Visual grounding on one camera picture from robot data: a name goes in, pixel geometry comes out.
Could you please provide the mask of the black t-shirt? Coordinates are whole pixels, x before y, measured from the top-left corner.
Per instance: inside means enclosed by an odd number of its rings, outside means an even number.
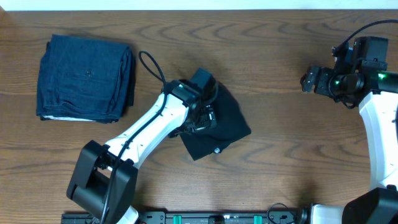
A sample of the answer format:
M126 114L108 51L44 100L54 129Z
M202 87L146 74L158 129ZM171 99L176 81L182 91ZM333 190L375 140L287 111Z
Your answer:
M170 138L181 138L194 161L212 153L219 154L230 144L251 134L237 100L222 83L218 85L217 97L211 105L217 122L214 128L195 133L175 130L169 134Z

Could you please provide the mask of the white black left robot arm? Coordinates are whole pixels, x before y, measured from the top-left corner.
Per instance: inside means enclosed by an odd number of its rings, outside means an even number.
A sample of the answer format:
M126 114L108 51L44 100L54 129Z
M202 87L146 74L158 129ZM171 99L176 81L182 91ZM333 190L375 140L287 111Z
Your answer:
M167 83L150 110L119 136L81 150L67 197L100 223L135 223L132 207L140 166L167 136L192 134L216 126L213 75L199 68L189 80Z

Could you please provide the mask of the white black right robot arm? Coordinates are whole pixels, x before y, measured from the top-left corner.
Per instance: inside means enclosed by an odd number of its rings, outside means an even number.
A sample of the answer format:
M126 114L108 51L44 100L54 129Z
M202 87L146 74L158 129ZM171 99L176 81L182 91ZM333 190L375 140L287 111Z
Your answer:
M307 223L397 223L397 74L387 70L388 40L365 36L332 49L335 66L311 66L304 92L359 109L368 141L369 191L343 207L312 205Z

